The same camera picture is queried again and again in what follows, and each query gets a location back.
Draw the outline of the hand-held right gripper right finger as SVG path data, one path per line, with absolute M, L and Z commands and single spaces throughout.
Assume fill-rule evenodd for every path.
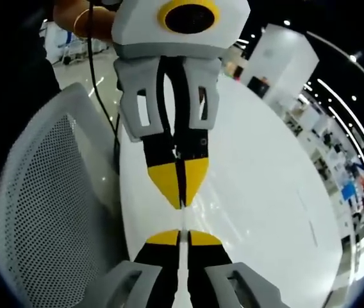
M 187 288 L 193 307 L 286 307 L 278 287 L 243 262 L 233 262 L 221 241 L 188 232 Z

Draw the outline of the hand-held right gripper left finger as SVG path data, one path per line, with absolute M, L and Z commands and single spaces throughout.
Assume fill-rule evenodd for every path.
M 91 283 L 86 307 L 172 307 L 178 290 L 179 230 L 151 236 L 135 260 Z

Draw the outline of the person's left hand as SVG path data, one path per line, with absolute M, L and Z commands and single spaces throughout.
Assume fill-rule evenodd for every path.
M 112 28 L 115 12 L 109 11 L 102 6 L 94 6 L 88 12 L 88 33 L 93 39 L 112 43 Z

